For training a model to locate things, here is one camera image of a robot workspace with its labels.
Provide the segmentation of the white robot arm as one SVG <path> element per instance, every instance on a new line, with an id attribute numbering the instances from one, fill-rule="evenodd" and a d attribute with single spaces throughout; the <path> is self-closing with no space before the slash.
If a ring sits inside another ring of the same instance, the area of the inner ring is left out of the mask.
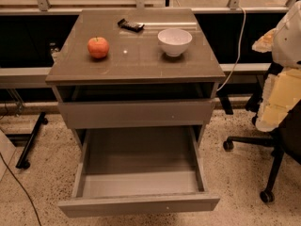
<path id="1" fill-rule="evenodd" d="M 256 127 L 263 132 L 277 128 L 301 100 L 301 1 L 297 1 L 269 35 L 273 61 L 282 70 L 264 82 Z"/>

